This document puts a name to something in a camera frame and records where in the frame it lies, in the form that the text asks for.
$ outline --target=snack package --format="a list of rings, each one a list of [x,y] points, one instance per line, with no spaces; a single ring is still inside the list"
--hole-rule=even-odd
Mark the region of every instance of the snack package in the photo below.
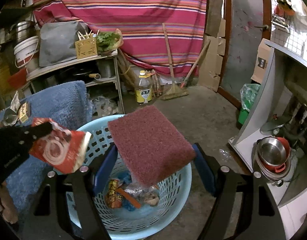
[[[122,195],[116,192],[119,187],[119,179],[111,179],[109,181],[109,189],[106,195],[106,203],[110,208],[122,207]]]
[[[75,172],[86,158],[91,133],[70,131],[50,118],[34,118],[32,126],[50,122],[53,131],[33,143],[30,154],[64,174]]]

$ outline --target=gray bag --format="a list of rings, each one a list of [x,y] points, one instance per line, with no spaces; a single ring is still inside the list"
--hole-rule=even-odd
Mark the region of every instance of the gray bag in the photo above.
[[[40,31],[40,67],[67,62],[77,58],[77,32],[85,34],[87,25],[78,21],[45,23]]]

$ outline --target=gray wall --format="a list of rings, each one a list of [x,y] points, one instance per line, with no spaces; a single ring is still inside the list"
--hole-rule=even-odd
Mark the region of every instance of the gray wall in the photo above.
[[[221,87],[240,100],[240,89],[251,82],[263,24],[262,0],[232,0],[232,31]]]

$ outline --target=green vegetables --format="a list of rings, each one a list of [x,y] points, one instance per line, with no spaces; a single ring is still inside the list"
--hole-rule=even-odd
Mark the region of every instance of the green vegetables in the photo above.
[[[114,44],[116,44],[120,39],[120,35],[114,32],[102,33],[99,32],[96,36],[97,51],[103,52],[111,50]]]

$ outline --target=red pot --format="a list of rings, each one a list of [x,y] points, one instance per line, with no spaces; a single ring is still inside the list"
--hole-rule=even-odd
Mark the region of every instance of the red pot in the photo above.
[[[289,142],[285,139],[285,138],[282,138],[282,137],[277,137],[277,139],[282,143],[282,145],[284,146],[285,150],[286,150],[286,153],[287,153],[287,159],[289,158],[289,154],[290,154],[290,145],[289,145]],[[261,163],[262,165],[268,170],[268,171],[271,171],[271,172],[275,172],[275,173],[280,173],[280,172],[283,172],[286,168],[286,163],[283,163],[282,165],[280,166],[271,166],[267,163],[265,163],[261,158]]]

